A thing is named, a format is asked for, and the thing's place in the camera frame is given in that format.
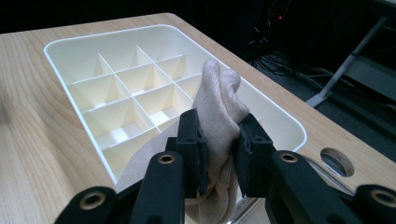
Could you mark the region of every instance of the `wooden table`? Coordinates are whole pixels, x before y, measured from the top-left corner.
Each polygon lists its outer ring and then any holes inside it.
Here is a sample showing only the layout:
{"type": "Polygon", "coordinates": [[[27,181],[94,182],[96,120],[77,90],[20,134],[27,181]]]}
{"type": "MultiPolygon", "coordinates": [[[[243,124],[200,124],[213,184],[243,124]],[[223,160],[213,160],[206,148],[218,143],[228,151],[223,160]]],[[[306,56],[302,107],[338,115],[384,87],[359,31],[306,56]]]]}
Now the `wooden table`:
{"type": "Polygon", "coordinates": [[[0,35],[0,222],[51,223],[83,189],[114,187],[44,47],[57,39],[152,24],[175,26],[297,118],[308,134],[299,153],[323,164],[323,148],[342,151],[355,169],[351,177],[335,176],[345,186],[354,190],[373,183],[396,189],[394,162],[177,16],[164,13],[0,35]]]}

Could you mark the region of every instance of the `beige cloth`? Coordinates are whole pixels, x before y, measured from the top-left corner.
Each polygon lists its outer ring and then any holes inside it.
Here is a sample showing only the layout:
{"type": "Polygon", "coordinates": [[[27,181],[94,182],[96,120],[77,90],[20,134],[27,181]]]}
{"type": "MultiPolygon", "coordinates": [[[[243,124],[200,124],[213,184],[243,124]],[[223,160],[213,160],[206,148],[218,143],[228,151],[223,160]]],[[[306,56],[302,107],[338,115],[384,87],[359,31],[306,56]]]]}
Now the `beige cloth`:
{"type": "MultiPolygon", "coordinates": [[[[192,108],[196,108],[201,128],[207,138],[206,195],[186,199],[186,214],[197,223],[224,223],[233,214],[237,179],[231,146],[239,137],[238,123],[248,114],[235,92],[241,78],[232,69],[220,72],[219,63],[209,60],[203,69],[200,89],[192,108]]],[[[177,136],[178,122],[140,148],[121,176],[116,191],[122,191],[144,177],[149,159],[164,151],[168,137],[177,136]]]]}

